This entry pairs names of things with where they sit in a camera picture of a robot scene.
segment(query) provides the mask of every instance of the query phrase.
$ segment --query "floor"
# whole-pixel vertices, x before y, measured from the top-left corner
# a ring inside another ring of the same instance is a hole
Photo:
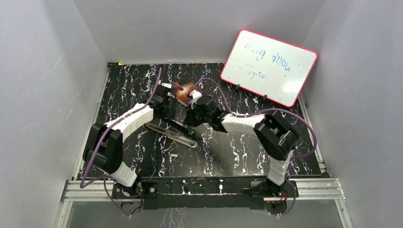
[[[303,116],[299,102],[291,108],[284,107],[268,99],[263,101],[244,89],[235,89],[220,80],[223,63],[206,64],[157,64],[118,65],[109,64],[109,74],[105,91],[97,115],[97,122],[108,122],[119,117],[137,102],[144,101],[151,93],[158,69],[163,69],[162,82],[179,82],[180,85],[196,82],[201,77],[209,77],[218,82],[227,96],[233,111],[253,113],[264,108],[276,107],[290,110]],[[212,95],[217,104],[222,105],[219,91],[212,82],[203,82],[200,88]],[[178,119],[185,117],[184,107],[177,111]],[[283,116],[296,128],[301,136],[294,155],[308,153],[312,148],[308,130],[292,116]],[[161,120],[153,123],[162,127]],[[266,175],[269,171],[269,156],[256,138],[242,133],[220,133],[208,125],[196,128],[198,147],[191,149],[167,139],[166,136],[139,128],[124,142],[123,161],[140,176],[160,177],[203,177],[203,176],[253,176]],[[290,170],[292,175],[320,175],[315,156],[295,160]],[[103,173],[92,168],[89,177]]]

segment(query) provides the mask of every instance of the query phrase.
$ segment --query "purple cable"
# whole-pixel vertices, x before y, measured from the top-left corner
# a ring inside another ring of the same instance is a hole
[[[289,185],[292,186],[292,189],[294,190],[294,198],[292,199],[292,204],[291,204],[291,206],[288,208],[288,210],[287,210],[286,212],[284,212],[284,213],[281,214],[282,216],[288,214],[288,213],[292,210],[292,208],[294,207],[294,204],[295,204],[296,197],[297,197],[297,191],[295,190],[295,186],[294,186],[288,179],[286,179],[286,182],[287,182]]]
[[[96,147],[95,147],[95,149],[94,149],[94,152],[92,153],[91,159],[90,159],[89,162],[88,162],[86,171],[84,172],[83,178],[82,178],[82,180],[81,180],[81,182],[80,182],[80,188],[83,189],[83,188],[85,188],[86,186],[88,186],[89,184],[91,184],[92,182],[95,181],[95,180],[91,180],[90,182],[84,184],[84,181],[85,181],[86,178],[87,178],[87,175],[88,175],[88,173],[89,173],[89,170],[91,169],[92,163],[94,162],[96,153],[98,153],[99,147],[101,147],[102,141],[104,140],[104,138],[106,137],[106,135],[108,134],[108,132],[109,132],[114,126],[116,126],[118,123],[120,123],[122,120],[124,120],[125,118],[127,118],[127,117],[129,117],[129,116],[131,116],[131,115],[133,115],[133,114],[135,114],[135,113],[137,113],[137,112],[139,112],[139,111],[141,111],[141,110],[143,110],[143,109],[145,109],[145,108],[147,107],[148,103],[150,103],[151,98],[154,96],[154,93],[155,93],[155,91],[156,91],[156,89],[157,89],[158,82],[160,81],[160,78],[161,78],[161,72],[162,72],[162,68],[160,67],[160,70],[159,70],[159,72],[158,72],[157,82],[155,83],[155,86],[154,86],[154,88],[153,88],[153,91],[151,92],[151,95],[150,95],[150,97],[148,98],[147,102],[144,104],[144,106],[141,107],[141,108],[139,108],[139,109],[136,109],[136,110],[132,111],[131,113],[128,113],[128,114],[125,115],[124,117],[122,117],[122,118],[120,118],[119,120],[115,121],[115,122],[114,122],[113,124],[111,124],[111,125],[105,130],[105,132],[102,134],[101,138],[99,139],[98,143],[96,144]]]
[[[119,204],[116,203],[116,201],[114,201],[114,199],[112,198],[111,194],[109,194],[108,189],[106,188],[106,180],[108,178],[111,178],[110,176],[106,176],[104,177],[104,189],[106,191],[106,194],[108,195],[108,198],[113,202],[113,204],[119,208],[119,210],[126,216],[128,216],[129,218],[132,216],[129,212],[123,210],[123,208],[121,206],[119,206]]]

